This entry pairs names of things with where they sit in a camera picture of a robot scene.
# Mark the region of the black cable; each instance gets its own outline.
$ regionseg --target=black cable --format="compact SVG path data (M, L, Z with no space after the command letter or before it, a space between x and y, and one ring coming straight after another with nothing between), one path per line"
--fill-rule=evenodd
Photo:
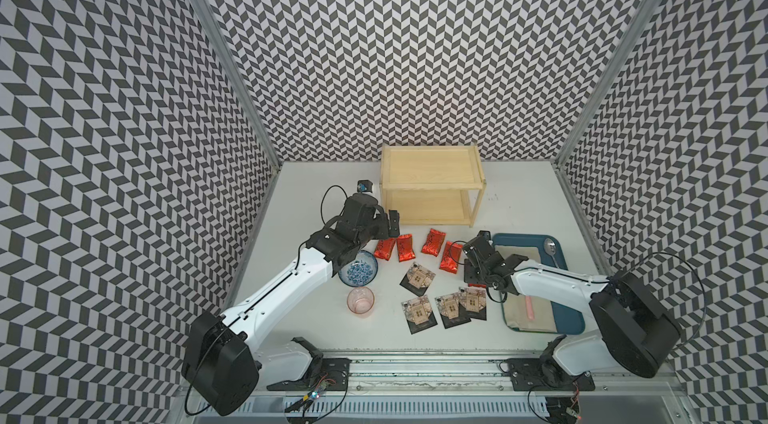
M456 244L457 242L463 242L464 244L466 244L466 243L467 243L467 241L465 241L465 240L454 240L454 241L453 241L453 244ZM462 258L462 250L464 250L464 246L462 246L462 248L458 250L458 258L459 258L459 259L461 259L461 258ZM456 259L454 259L454 258L453 258L453 248L451 248L451 249L449 249L449 250L448 250L448 257L450 257L450 258L451 258L451 260L452 260L453 262L455 262L456 264L458 264L459 266L463 266L463 265L464 265L464 264L462 264L462 263L458 262Z
M507 297L509 297L509 294L505 293L504 291L499 291L498 292L498 298L500 300L494 299L493 297L491 297L491 293L488 292L488 286L487 285L485 286L485 295L488 296L488 298L490 300L492 300L493 302L495 302L496 304L504 304L505 302L507 302Z
M296 266L293 267L293 270L296 270L299 268L299 258L301 258L301 247L306 244L306 241L299 244L299 248L296 249Z
M699 277L699 273L696 272L694 267L691 266L687 260L683 259L682 257L676 254L670 254L668 252L663 252L663 251L653 252L648 254L648 256L645 256L642 259L640 259L640 261L637 262L635 265L628 266L624 270L629 272L635 267L642 265L645 261L647 261L651 257L657 256L657 255L674 257L678 259L681 263L685 264L690 270L690 273L696 278L696 281L699 283L699 288L701 289L701 298L704 299L704 307L702 307L702 312L701 312L701 321L699 321L699 325L696 327L696 331L694 331L694 333L692 333L690 337L688 337L688 339L685 340L685 342L678 344L672 349L672 351L676 351L679 348L685 346L688 342L691 342L693 339L696 339L696 337L698 337L699 333L701 332L701 328L704 326L704 320L706 319L706 310L709 308L709 303L706 302L706 291L704 290L704 283L701 281L701 278Z
M528 403L528 410L530 410L533 413L534 416L536 416L537 418L543 420L547 424L552 424L552 421L550 421L549 419L545 419L545 418L541 417L539 414L536 413L535 410L533 410L533 406L531 406L531 392L533 392L533 390L536 389L537 387L549 387L549 386L547 386L546 384L538 384L536 386L531 386L531 389L528 390L528 395L525 397L525 401Z
M326 201L326 196L328 195L328 191L329 191L329 190L331 190L331 189L333 189L333 188L339 188L339 189L341 189L341 192L343 192L343 193L344 193L344 201L345 201L345 202L346 202L346 200L347 200L347 199L349 199L349 198L350 198L349 196L347 196L347 195L346 195L346 191L344 190L344 188L342 188L342 187L341 187L341 186L339 186L338 184L334 184L334 185L333 185L333 186L331 186L330 188L327 188L327 189L326 189L326 193L322 195L322 201L320 202L320 220L322 221L322 223L323 223L323 224L325 224L325 223L326 223L326 219L325 219L325 218L322 216L322 204L323 204L323 203L325 203L325 201Z
M559 273L558 270L561 270L559 267L552 267L552 266L543 266L543 267L523 267L522 269L516 269L514 272L523 272L524 270L542 270L543 272L548 272L552 274L559 274L561 276L566 276L565 274ZM569 279L576 279L580 280L583 283L590 283L590 284L610 284L609 280L589 280L589 279L581 279L581 277L576 276L566 276Z
M584 372L582 372L581 374L576 376L571 381L571 384L573 384L574 382L578 381L579 378L582 377L583 375L584 375ZM536 416L537 418L543 420L544 422L548 422L548 424L553 424L552 421L550 421L549 419L544 419L539 414L537 414L536 411L533 410L533 406L531 406L531 392L533 392L533 390L536 389L537 387L546 387L546 388L551 389L551 390L558 390L558 389L556 387L552 387L552 386L550 386L548 384L537 384L535 386L531 386L531 389L528 390L528 395L525 397L525 401L528 403L528 409L533 413L534 416Z
M311 393L312 393L312 392L313 392L315 389L317 389L317 387L320 385L320 382L321 382L321 381L322 381L322 379L323 379L323 376L321 376L321 375L320 375L320 373L321 373L321 372L322 372L322 368L318 366L317 370L316 370L316 371L315 371L315 372L312 374L312 376L310 376L310 377L308 378L308 379L309 379L309 381L315 381L315 383L314 383L314 384L310 384L310 385L309 385L309 387L307 387L307 388L306 388L306 393L307 393L307 395L311 394ZM284 410L284 412L285 412L285 413L288 413L288 412L292 412L292 411L289 411L288 409L290 409L291 407L295 406L295 405L296 405L296 404L298 404L299 402L302 402L302 405L301 405L301 407L303 408L303 410L302 410L301 416L302 416L302 418L303 418L303 417L304 417L304 414L306 413L306 410L312 406L312 403L310 403L309 405L307 405L307 404L306 404L306 401L304 401L304 398L303 398L303 396L301 397L301 399L297 400L296 402L294 402L293 404L291 404L290 406L288 406L288 407L287 407L287 408Z
M218 342L218 340L221 339L221 337L228 331L230 326L232 326L232 324L235 324L239 320L240 320L240 318L238 317L234 321L232 321L231 323L226 325L226 329L222 330L219 333L219 335L216 336L216 339L214 339L214 342L212 342L210 344L210 346L208 346L208 350L206 350L205 353L203 354L203 358L200 359L200 361L197 363L197 368L194 370L194 374L192 375L192 379L190 379L190 385L189 385L189 387L187 387L187 395L184 398L184 411L187 413L188 416L197 416L198 414L202 414L203 412L208 410L208 408L210 408L210 404L208 404L206 407L204 407L203 409L201 409L201 410L199 410L197 412L190 412L190 410L189 410L189 400L190 400L190 393L192 392L192 387L193 387L193 384L194 384L194 380L197 379L197 373L200 371L200 368L203 366L203 362L205 362L205 358L208 357L208 352L211 352L211 350L216 345L216 342Z
M341 372L341 373L342 373L342 376L346 376L346 374L344 374L342 371L336 370L336 372ZM349 381L348 381L348 382L347 382L347 384L346 384L346 389L344 390L344 396L341 398L341 401L339 401L339 403L338 403L338 404L336 404L336 406L335 406L333 409L329 410L328 412L326 412L326 413L325 413L325 414L323 414L322 416L318 417L318 418L315 420L315 422L317 422L317 421L321 420L323 417L327 417L327 416L328 416L329 414L331 414L333 411L335 411L335 410L339 409L339 408L341 407L341 404L343 404L343 403L344 403L344 399L346 399L346 394L347 394L349 391L350 391L350 383L349 383Z

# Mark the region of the black and white pattern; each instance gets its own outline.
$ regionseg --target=black and white pattern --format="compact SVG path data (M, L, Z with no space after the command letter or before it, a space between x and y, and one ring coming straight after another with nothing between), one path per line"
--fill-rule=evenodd
M283 160L552 158L641 0L210 0Z
M0 11L0 420L161 422L266 158L185 0Z
M567 165L612 264L698 266L709 311L674 365L704 421L768 421L766 16L766 0L663 0ZM689 333L690 273L642 272Z

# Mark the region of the red packet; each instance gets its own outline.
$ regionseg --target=red packet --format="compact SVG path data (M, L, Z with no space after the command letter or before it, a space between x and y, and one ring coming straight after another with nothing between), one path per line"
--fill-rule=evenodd
M462 245L454 244L450 240L447 240L446 248L442 252L440 269L446 270L449 273L456 274L458 272L458 260L461 258L462 258Z
M413 252L412 234L404 234L397 238L397 257L400 262L416 258L416 253Z
M444 240L446 240L446 233L430 229L429 234L427 235L427 242L425 242L424 247L422 247L422 254L437 256L440 254L440 247L442 247L442 242Z
M392 249L394 248L394 237L390 237L389 239L381 239L376 245L376 250L373 252L373 255L379 259L389 260L389 258L392 257Z

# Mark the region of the cable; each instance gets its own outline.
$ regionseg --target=cable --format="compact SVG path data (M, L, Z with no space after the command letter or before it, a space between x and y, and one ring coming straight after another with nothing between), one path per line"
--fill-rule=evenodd
M299 248L296 249L296 266L293 267L293 270L296 270L299 268L299 258L301 258L301 247L306 244L306 240L299 244Z
M663 252L663 251L653 252L653 253L648 254L648 256L645 256L642 259L640 259L640 261L637 262L635 265L627 266L624 270L629 272L632 269L634 269L635 267L642 265L645 261L647 261L651 257L657 256L657 255L674 257L674 258L678 259L681 263L685 264L688 267L688 269L690 270L690 273L696 278L696 281L699 283L699 288L701 289L701 297L702 297L702 299L704 299L704 306L703 306L702 312L701 312L701 321L699 321L699 325L696 327L696 331L694 331L694 333L692 333L690 335L690 337L688 337L688 339L686 339L684 342L682 342L681 344L678 344L677 346L675 346L672 349L672 351L674 352L674 351L678 350L679 348L685 346L688 342L691 342L693 339L696 339L698 337L699 333L701 332L701 328L704 326L704 320L706 319L706 311L707 311L707 309L709 309L709 303L706 302L706 291L704 290L704 283L701 281L701 278L699 277L699 273L696 272L694 267L691 266L690 263L687 260L683 259L682 257L680 257L680 256L678 256L676 254L670 254L668 252Z
M192 387L194 385L194 380L197 379L197 373L200 371L200 368L203 366L203 362L205 362L205 358L208 357L208 352L211 352L211 350L214 348L214 345L216 345L216 342L218 342L218 340L221 339L221 337L228 331L230 326L232 326L233 324L235 324L239 320L240 320L240 318L238 317L234 321L232 321L231 323L226 324L226 328L224 330L222 330L219 333L218 336L216 336L216 339L214 339L214 342L212 342L210 344L210 346L208 346L208 349L203 353L203 358L200 359L200 361L197 363L197 368L194 370L194 374L192 375L192 379L190 379L190 385L189 385L189 387L187 387L187 395L184 398L184 411L187 413L188 416L197 416L198 414L202 414L203 412L208 410L208 408L210 408L210 404L208 404L206 407L204 407L203 409L201 409L201 410L199 410L197 412L190 412L190 410L189 410L189 400L190 400L190 393L192 392Z
M333 185L333 186L331 186L330 188L327 188L327 189L326 189L326 193L322 195L322 201L320 202L320 220L322 221L322 223L323 223L323 224L325 224L325 223L326 223L326 219L325 219L325 218L322 216L322 205L323 205L323 203L325 203L325 201L326 201L326 196L328 195L328 191L329 191L329 190L331 190L331 189L333 189L333 188L339 188L339 189L341 189L341 192L343 192L343 193L344 193L344 201L346 201L347 199L349 199L349 198L350 198L349 196L347 196L347 195L346 195L346 191L344 190L344 188L342 188L342 187L341 187L341 186L339 186L338 184L334 184L334 185Z
M580 378L580 377L582 377L583 375L584 375L584 372L582 372L581 374L579 374L578 376L576 376L576 377L575 377L575 378L574 378L574 379L571 381L571 384L573 384L573 383L575 383L576 381L578 381L578 380L579 380L579 378ZM553 423L552 423L552 421L550 421L549 419L544 419L544 418L543 418L543 417L541 417L539 414L537 414L537 413L536 413L536 411L535 411L535 410L533 410L533 406L531 406L531 392L533 392L533 390L534 390L534 389L536 389L537 387L546 387L546 388L548 388L548 389L551 389L551 390L557 390L557 388L555 388L555 387L552 387L552 386L550 386L550 385L547 385L547 384L537 384L536 386L531 386L531 389L529 389L529 390L528 390L528 395L525 397L525 401L528 403L528 409L529 409L529 410L530 410L530 411L533 413L533 415L534 415L534 416L536 416L537 418L539 418L539 419L543 420L544 422L547 422L548 424L553 424ZM578 384L576 385L576 391L574 391L574 395L575 395L575 396L577 396L577 395L578 395Z
M335 411L335 410L339 409L339 408L341 407L341 404L343 404L343 403L344 403L344 399L346 399L346 394L347 394L349 391L350 391L350 383L348 382L348 383L346 384L346 389L344 390L344 396L341 398L341 401L339 401L339 403L338 403L338 404L336 404L336 406L334 406L334 408L333 408L333 409L329 410L328 412L326 412L326 413L325 413L325 414L323 414L322 416L318 417L318 418L315 420L315 422L317 422L317 421L321 420L323 417L327 417L327 416L328 416L329 414L331 414L333 411Z
M485 295L488 296L488 298L493 302L495 302L496 304L504 304L505 302L507 302L507 297L509 297L509 294L505 293L504 291L499 291L498 298L500 300L494 299L493 297L491 297L491 293L488 292L488 286L485 286Z
M467 241L465 241L465 240L454 240L454 241L453 241L453 243L454 243L454 244L456 244L457 242L463 242L464 244L466 244L466 243L467 243ZM462 264L462 263L458 262L456 259L454 259L454 258L453 258L453 244L451 244L451 247L452 247L452 248L448 250L448 257L450 257L450 258L451 258L451 260L452 260L453 262L455 262L456 264L458 264L459 266L463 266L464 264ZM458 250L458 258L459 258L459 259L461 259L461 258L462 258L462 250L463 250L463 249L464 249L464 246L462 246L462 248Z
M536 386L531 386L531 389L528 390L528 395L525 397L525 401L528 403L528 410L530 410L534 416L543 420L547 424L552 424L552 421L541 417L539 414L536 413L535 410L533 410L533 406L531 406L531 392L533 392L533 390L536 389L537 387L549 387L549 386L547 386L546 384L538 384Z
M581 414L581 403L578 401L578 396L581 394L581 391L578 388L578 382L574 382L574 386L576 386L576 393L574 393L574 396L571 398L571 409L578 406L578 409L575 409L575 411L578 414Z

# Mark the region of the wooden shelf leg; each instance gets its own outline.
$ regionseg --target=wooden shelf leg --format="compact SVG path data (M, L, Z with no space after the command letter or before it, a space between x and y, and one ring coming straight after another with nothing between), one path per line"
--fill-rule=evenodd
M469 211L469 191L462 190L462 216L464 218L464 224L469 226L472 220L472 214Z
M475 207L472 209L472 216L469 218L469 227L475 227L475 218L478 216L480 210L480 203L482 202L482 196L485 193L485 182L483 182L482 189L478 192L477 199L475 201Z

